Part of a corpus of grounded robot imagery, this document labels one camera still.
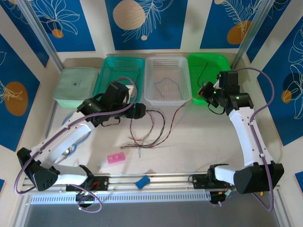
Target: white basket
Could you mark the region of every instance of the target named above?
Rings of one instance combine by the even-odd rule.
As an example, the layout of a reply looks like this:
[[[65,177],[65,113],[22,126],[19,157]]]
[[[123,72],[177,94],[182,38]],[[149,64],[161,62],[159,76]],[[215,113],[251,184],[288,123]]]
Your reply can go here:
[[[182,105],[191,99],[187,59],[148,57],[145,61],[144,98],[152,105]]]

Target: plastic basket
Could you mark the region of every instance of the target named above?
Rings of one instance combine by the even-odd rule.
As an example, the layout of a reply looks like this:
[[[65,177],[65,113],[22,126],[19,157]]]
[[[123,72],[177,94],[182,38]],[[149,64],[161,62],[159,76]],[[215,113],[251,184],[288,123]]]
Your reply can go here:
[[[94,96],[104,93],[109,83],[120,77],[128,77],[136,83],[138,96],[136,103],[141,99],[143,77],[144,77],[144,59],[128,57],[108,57],[104,59],[100,75],[94,89]],[[131,85],[128,80],[121,80],[121,84]]]
[[[182,105],[191,99],[187,59],[148,57],[145,61],[144,97],[152,105]]]
[[[192,97],[196,97],[204,83],[215,84],[220,71],[231,70],[227,58],[216,53],[194,53],[187,57]],[[196,105],[207,105],[203,98],[193,100]]]

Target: beige circle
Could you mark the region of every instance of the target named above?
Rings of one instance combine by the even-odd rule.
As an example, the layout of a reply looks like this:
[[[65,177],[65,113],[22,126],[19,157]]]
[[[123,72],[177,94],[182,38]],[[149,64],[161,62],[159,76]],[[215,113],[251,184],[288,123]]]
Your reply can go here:
[[[18,3],[17,3],[17,0],[8,0],[9,2],[11,2],[11,3],[13,3],[13,4],[15,4],[15,5],[17,5]]]
[[[145,40],[147,40],[147,36],[146,36],[146,35],[142,35],[142,36],[141,36],[141,39],[142,39],[143,41],[145,41]]]
[[[225,0],[214,0],[214,3],[217,4],[217,5],[220,5],[223,2],[225,2]]]
[[[139,28],[145,22],[143,8],[134,0],[121,1],[113,11],[114,21],[123,30]]]

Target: light green container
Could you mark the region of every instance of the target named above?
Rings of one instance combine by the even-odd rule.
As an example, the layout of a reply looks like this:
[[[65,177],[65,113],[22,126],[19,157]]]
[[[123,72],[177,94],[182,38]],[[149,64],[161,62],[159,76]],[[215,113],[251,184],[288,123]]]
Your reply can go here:
[[[98,70],[94,68],[65,68],[53,93],[53,98],[65,108],[77,108],[93,96]]]
[[[205,83],[215,84],[220,71],[231,70],[227,58],[217,53],[193,53],[187,57],[187,61],[193,98]],[[207,105],[201,97],[195,98],[193,102],[196,105]]]

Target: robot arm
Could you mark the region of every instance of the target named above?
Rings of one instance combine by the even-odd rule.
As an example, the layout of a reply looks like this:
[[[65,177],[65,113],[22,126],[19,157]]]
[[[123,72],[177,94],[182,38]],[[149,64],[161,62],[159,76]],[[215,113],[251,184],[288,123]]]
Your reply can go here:
[[[62,153],[71,147],[76,141],[85,136],[87,133],[95,129],[101,123],[108,121],[110,117],[139,119],[145,115],[145,105],[136,104],[125,112],[114,115],[103,115],[88,118],[69,127],[69,124],[84,116],[100,112],[112,112],[120,110],[129,105],[128,100],[131,97],[132,89],[118,83],[113,82],[109,85],[104,94],[100,94],[94,98],[85,100],[72,115],[71,119],[63,125],[55,134],[66,129],[65,133],[49,143],[37,157],[25,169],[26,175],[35,185],[38,191],[44,191],[55,184],[75,184],[82,185],[85,189],[89,188],[93,183],[93,174],[83,165],[77,167],[62,166],[55,164],[55,161]],[[48,138],[41,144],[28,150],[22,148],[17,152],[19,162],[23,166],[32,154],[40,152],[40,148],[47,144],[51,139]]]
[[[214,107],[222,106],[226,110],[233,123],[240,140],[244,156],[244,169],[237,170],[229,165],[215,165],[215,180],[224,181],[234,185],[241,194],[251,192],[269,191],[268,179],[262,157],[265,157],[268,164],[273,187],[284,173],[282,164],[274,163],[264,141],[255,119],[251,121],[254,113],[252,100],[247,93],[240,93],[238,85],[238,73],[233,71],[222,71],[218,75],[215,85],[211,82],[203,86],[199,95]],[[255,129],[258,141],[261,144],[261,154],[251,124]]]

